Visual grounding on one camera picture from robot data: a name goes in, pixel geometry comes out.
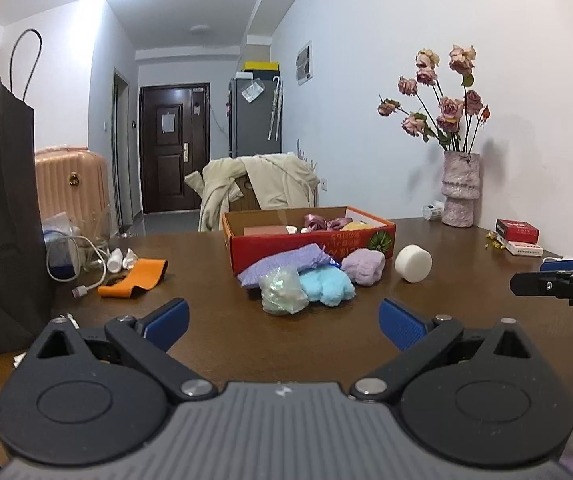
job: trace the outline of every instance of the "pink textured vase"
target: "pink textured vase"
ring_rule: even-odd
[[[454,227],[473,225],[473,201],[479,198],[479,155],[444,152],[442,194],[446,197],[442,222]]]

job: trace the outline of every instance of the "metal bolt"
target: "metal bolt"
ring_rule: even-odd
[[[213,385],[204,379],[191,379],[182,384],[182,393],[189,397],[202,397],[211,393]]]
[[[377,377],[367,377],[355,383],[355,389],[364,395],[383,394],[388,387],[388,384]]]

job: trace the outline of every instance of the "white logo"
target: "white logo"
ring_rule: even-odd
[[[293,390],[291,388],[289,388],[288,386],[282,386],[281,388],[276,390],[276,394],[278,394],[280,397],[286,397],[288,394],[292,394],[292,393],[293,393]]]

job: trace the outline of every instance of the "wooden table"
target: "wooden table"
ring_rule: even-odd
[[[401,280],[388,263],[383,279],[359,288],[355,300],[337,309],[313,306],[294,317],[272,317],[257,296],[249,297],[232,275],[222,234],[182,234],[120,240],[142,257],[169,261],[166,280],[138,300],[71,298],[58,292],[54,314],[71,312],[81,326],[101,326],[120,315],[142,317],[181,296],[191,307],[191,324],[170,350],[218,386],[229,380],[340,381],[347,388],[397,354],[378,327],[385,297],[432,317],[450,314],[471,328],[514,317],[524,326],[573,395],[573,308],[545,298],[515,298],[513,273],[535,270],[538,258],[485,249],[486,231],[459,230],[423,219],[396,221],[396,251],[418,244],[433,255],[422,283]],[[0,388],[12,371],[0,356]],[[0,447],[0,461],[6,462]]]

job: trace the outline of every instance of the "orange strap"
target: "orange strap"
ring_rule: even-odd
[[[135,262],[135,267],[119,283],[111,286],[98,287],[98,294],[102,298],[131,297],[135,289],[151,290],[164,278],[169,263],[166,260],[147,260],[141,258]]]

